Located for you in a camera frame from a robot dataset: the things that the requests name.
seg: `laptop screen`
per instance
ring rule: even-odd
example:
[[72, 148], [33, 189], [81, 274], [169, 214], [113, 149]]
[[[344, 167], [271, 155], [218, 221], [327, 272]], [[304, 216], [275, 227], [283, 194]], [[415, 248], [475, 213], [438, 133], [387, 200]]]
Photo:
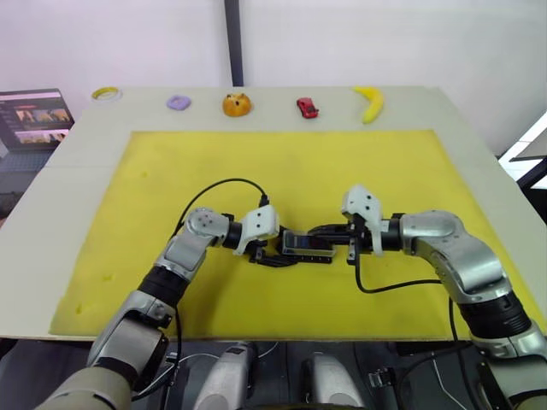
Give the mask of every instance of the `laptop screen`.
[[9, 151], [55, 149], [73, 124], [58, 89], [0, 92], [0, 139]]

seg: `cable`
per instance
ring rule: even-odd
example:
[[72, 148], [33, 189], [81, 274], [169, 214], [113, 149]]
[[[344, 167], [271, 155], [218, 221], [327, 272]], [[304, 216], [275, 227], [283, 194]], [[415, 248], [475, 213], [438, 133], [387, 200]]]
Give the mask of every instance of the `cable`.
[[395, 397], [397, 399], [397, 403], [399, 404], [400, 406], [400, 410], [408, 410], [408, 408], [406, 407], [406, 405], [404, 404], [403, 402], [403, 398], [401, 397], [401, 389], [403, 387], [403, 381], [404, 379], [416, 368], [418, 367], [419, 365], [422, 365], [424, 363], [426, 363], [427, 361], [429, 360], [433, 360], [433, 359], [437, 359], [438, 357], [442, 357], [442, 356], [446, 356], [447, 354], [452, 354], [454, 352], [458, 352], [458, 351], [461, 351], [461, 350], [464, 350], [466, 348], [469, 348], [473, 346], [472, 343], [465, 343], [465, 344], [461, 344], [459, 346], [455, 346], [453, 348], [448, 348], [446, 350], [443, 350], [442, 352], [438, 352], [438, 353], [432, 353], [431, 356], [427, 356], [427, 357], [424, 357], [423, 359], [420, 359], [418, 361], [416, 361], [412, 366], [410, 366], [409, 368], [407, 368], [402, 374], [401, 376], [399, 377], [399, 379], [397, 380], [397, 383], [395, 385]]
[[435, 372], [435, 377], [438, 381], [438, 386], [443, 391], [444, 395], [446, 395], [449, 399], [451, 399], [461, 410], [468, 410], [467, 407], [463, 406], [458, 399], [456, 399], [445, 387], [443, 383], [443, 379], [441, 378], [441, 373], [438, 371], [437, 367], [437, 361], [435, 359], [431, 360], [433, 364], [433, 371]]
[[[458, 343], [458, 334], [456, 331], [456, 322], [454, 321], [454, 302], [452, 301], [452, 298], [448, 298], [448, 315], [450, 319], [450, 330], [452, 331], [452, 337], [454, 337], [454, 343]], [[480, 405], [477, 402], [477, 399], [475, 398], [473, 394], [473, 389], [471, 389], [471, 384], [469, 383], [468, 373], [465, 368], [465, 361], [463, 360], [463, 355], [461, 350], [457, 351], [458, 356], [458, 363], [460, 365], [460, 371], [462, 372], [462, 379], [463, 384], [465, 385], [465, 390], [468, 393], [469, 400], [471, 401], [471, 404], [473, 405], [473, 408], [475, 410], [480, 410]]]
[[170, 390], [171, 386], [169, 384], [165, 384], [163, 386], [162, 398], [160, 400], [160, 406], [158, 407], [160, 410], [165, 410], [165, 406], [168, 404], [168, 395]]
[[376, 289], [367, 289], [363, 286], [361, 281], [361, 244], [359, 243], [359, 238], [356, 237], [355, 240], [355, 252], [356, 252], [356, 283], [357, 288], [362, 293], [373, 294], [386, 292], [387, 290], [394, 290], [399, 288], [404, 288], [406, 286], [413, 286], [415, 284], [441, 284], [441, 281], [438, 279], [419, 279], [419, 280], [409, 280], [408, 282], [402, 282], [400, 284], [390, 284], [389, 286], [383, 286]]
[[[200, 190], [197, 193], [197, 195], [195, 195], [190, 200], [190, 202], [188, 202], [185, 209], [182, 211], [182, 214], [180, 215], [179, 220], [177, 221], [177, 225], [175, 226], [173, 234], [171, 235], [171, 237], [174, 237], [177, 234], [179, 229], [184, 224], [184, 218], [185, 218], [186, 214], [188, 213], [188, 210], [193, 205], [193, 203], [195, 201], [197, 201], [197, 199], [201, 195], [203, 195], [208, 190], [211, 190], [211, 189], [215, 188], [216, 186], [221, 185], [221, 184], [225, 184], [227, 182], [244, 182], [246, 184], [254, 186], [261, 193], [260, 205], [268, 203], [268, 195], [266, 194], [266, 191], [259, 184], [257, 184], [256, 182], [253, 182], [253, 181], [251, 181], [249, 179], [245, 179], [245, 178], [229, 178], [229, 179], [223, 179], [223, 180], [217, 181], [214, 184], [211, 184], [208, 187], [204, 188], [203, 190]], [[180, 316], [179, 316], [178, 309], [175, 309], [175, 324], [176, 324], [176, 331], [177, 331], [176, 363], [180, 363], [181, 362], [181, 356], [182, 356], [182, 326], [180, 324]], [[138, 393], [137, 395], [135, 395], [132, 398], [132, 401], [136, 401], [136, 400], [139, 400], [143, 397], [146, 397], [147, 395], [151, 395], [152, 393], [154, 393], [155, 391], [160, 389], [163, 385], [168, 384], [169, 387], [173, 386], [174, 383], [175, 383], [175, 379], [177, 378], [177, 372], [178, 372], [178, 365], [172, 366], [171, 368], [167, 369], [166, 372], [164, 372], [159, 378], [162, 378], [162, 377], [166, 376], [168, 373], [170, 374], [169, 378], [165, 378], [161, 382], [158, 382], [159, 378], [157, 378], [155, 380], [155, 382], [153, 384], [151, 384], [147, 389], [145, 389], [145, 390], [141, 391], [140, 393]]]
[[[200, 356], [212, 357], [213, 359], [217, 359], [217, 360], [219, 359], [219, 356], [217, 356], [215, 354], [195, 353], [195, 354], [190, 354], [190, 355], [180, 359], [179, 364], [183, 363], [183, 362], [185, 362], [189, 359], [193, 359], [194, 357], [200, 357]], [[165, 380], [162, 383], [163, 378], [165, 378], [165, 376], [167, 376], [174, 369], [174, 367], [175, 367], [175, 365], [171, 365], [169, 368], [167, 368], [162, 374], [160, 374], [157, 378], [155, 378], [154, 381], [152, 383], [150, 383], [150, 385], [146, 389], [143, 389], [143, 390], [139, 391], [138, 394], [134, 395], [132, 397], [131, 401], [140, 400], [140, 399], [146, 397], [147, 395], [151, 395], [152, 393], [158, 391], [162, 386], [165, 385]]]
[[365, 378], [365, 372], [362, 370], [361, 363], [359, 362], [359, 358], [357, 357], [357, 342], [353, 342], [353, 357], [357, 364], [357, 371], [359, 372], [359, 378], [361, 379], [362, 383], [365, 385], [365, 388], [367, 389], [368, 395], [370, 395], [370, 400], [373, 401], [374, 407], [373, 408], [379, 408], [378, 401], [376, 400], [376, 397], [373, 394], [373, 391], [368, 387], [370, 382], [367, 382]]
[[257, 184], [256, 182], [253, 182], [249, 179], [245, 179], [245, 178], [228, 178], [228, 179], [223, 179], [221, 181], [217, 181], [214, 184], [209, 185], [207, 188], [204, 188], [204, 189], [200, 190], [199, 193], [196, 196], [194, 196], [190, 200], [190, 202], [188, 202], [188, 205], [186, 205], [185, 210], [182, 211], [182, 214], [180, 215], [179, 221], [177, 222], [177, 225], [175, 226], [173, 234], [171, 235], [171, 237], [174, 237], [177, 234], [177, 232], [179, 231], [179, 229], [182, 227], [182, 225], [184, 224], [183, 221], [184, 221], [184, 218], [186, 216], [186, 213], [188, 212], [190, 207], [194, 204], [194, 202], [197, 201], [197, 199], [201, 195], [203, 195], [205, 192], [207, 192], [208, 190], [211, 190], [211, 189], [215, 188], [218, 185], [225, 184], [226, 182], [245, 182], [246, 184], [252, 185], [260, 191], [260, 193], [262, 195], [261, 202], [262, 202], [263, 199], [264, 200], [268, 199], [268, 195], [266, 195], [266, 191], [263, 190], [262, 187], [259, 184]]
[[285, 342], [285, 370], [287, 372], [287, 402], [291, 402], [291, 372], [289, 371], [289, 343]]
[[261, 359], [262, 357], [268, 356], [270, 353], [272, 353], [274, 351], [275, 348], [277, 348], [278, 344], [279, 344], [279, 342], [274, 343], [271, 348], [266, 350], [264, 353], [260, 353], [258, 355], [258, 358]]

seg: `white table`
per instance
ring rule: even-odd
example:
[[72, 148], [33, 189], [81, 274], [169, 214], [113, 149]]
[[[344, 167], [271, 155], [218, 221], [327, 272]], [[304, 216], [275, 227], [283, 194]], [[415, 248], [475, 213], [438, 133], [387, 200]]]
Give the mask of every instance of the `white table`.
[[[433, 129], [547, 314], [545, 225], [440, 90], [382, 88], [384, 111], [368, 126], [360, 121], [366, 103], [351, 88], [244, 91], [254, 109], [237, 119], [221, 110], [233, 89], [125, 89], [121, 100], [84, 112], [0, 230], [0, 337], [89, 339], [52, 336], [50, 321], [131, 132], [147, 130]], [[191, 97], [192, 105], [183, 112], [166, 108], [173, 94]], [[313, 97], [317, 119], [302, 118], [299, 97]]]

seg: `yellow foam mat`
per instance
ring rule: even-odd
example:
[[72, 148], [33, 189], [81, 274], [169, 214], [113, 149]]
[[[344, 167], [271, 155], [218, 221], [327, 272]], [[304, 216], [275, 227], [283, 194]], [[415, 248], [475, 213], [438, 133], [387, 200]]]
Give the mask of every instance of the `yellow foam mat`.
[[[50, 332], [96, 335], [163, 249], [181, 210], [219, 179], [248, 178], [270, 195], [283, 226], [344, 223], [344, 193], [360, 183], [384, 216], [444, 209], [496, 252], [527, 312], [544, 320], [521, 276], [432, 131], [135, 132], [82, 246]], [[196, 206], [243, 217], [251, 186], [224, 184]], [[339, 247], [331, 265], [272, 268], [213, 248], [179, 305], [185, 337], [224, 339], [442, 339], [448, 297], [436, 284], [359, 292]], [[402, 253], [362, 257], [369, 287], [435, 278]], [[459, 314], [460, 335], [468, 334]]]

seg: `red toy car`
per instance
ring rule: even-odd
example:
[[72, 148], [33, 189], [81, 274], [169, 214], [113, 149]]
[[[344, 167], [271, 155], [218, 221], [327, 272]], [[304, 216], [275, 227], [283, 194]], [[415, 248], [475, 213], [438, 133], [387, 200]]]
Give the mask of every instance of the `red toy car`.
[[302, 111], [302, 117], [304, 118], [315, 118], [319, 113], [319, 109], [314, 106], [314, 102], [309, 97], [298, 98], [297, 106]]

